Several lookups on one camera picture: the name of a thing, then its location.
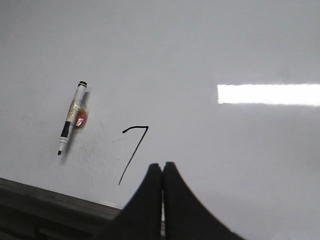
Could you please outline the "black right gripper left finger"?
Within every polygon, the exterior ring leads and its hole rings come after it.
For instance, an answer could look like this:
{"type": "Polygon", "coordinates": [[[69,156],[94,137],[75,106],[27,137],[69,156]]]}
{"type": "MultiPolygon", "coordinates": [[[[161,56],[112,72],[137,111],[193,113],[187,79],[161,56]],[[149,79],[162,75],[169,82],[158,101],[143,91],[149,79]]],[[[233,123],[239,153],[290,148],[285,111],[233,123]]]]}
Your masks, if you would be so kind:
{"type": "Polygon", "coordinates": [[[162,170],[150,164],[127,205],[95,240],[159,240],[162,220],[162,170]]]}

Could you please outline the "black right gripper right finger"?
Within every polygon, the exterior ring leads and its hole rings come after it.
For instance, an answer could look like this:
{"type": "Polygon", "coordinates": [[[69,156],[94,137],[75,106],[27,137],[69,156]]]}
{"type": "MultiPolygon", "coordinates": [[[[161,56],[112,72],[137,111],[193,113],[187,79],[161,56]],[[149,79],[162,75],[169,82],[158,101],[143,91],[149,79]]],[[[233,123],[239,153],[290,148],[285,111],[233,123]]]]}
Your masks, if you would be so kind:
{"type": "Polygon", "coordinates": [[[185,183],[174,162],[162,172],[165,238],[167,240],[241,240],[212,215],[185,183]]]}

